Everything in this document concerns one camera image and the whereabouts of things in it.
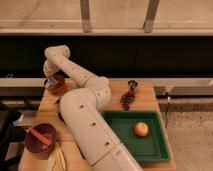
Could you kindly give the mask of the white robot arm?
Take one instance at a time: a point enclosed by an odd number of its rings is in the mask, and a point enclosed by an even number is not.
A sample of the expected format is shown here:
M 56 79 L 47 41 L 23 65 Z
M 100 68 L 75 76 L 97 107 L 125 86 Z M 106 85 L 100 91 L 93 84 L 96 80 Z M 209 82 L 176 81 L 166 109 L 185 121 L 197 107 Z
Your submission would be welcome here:
M 143 171 L 99 113 L 111 100 L 109 80 L 69 60 L 65 45 L 48 47 L 44 54 L 46 77 L 62 70 L 78 85 L 61 97 L 60 113 L 92 171 Z

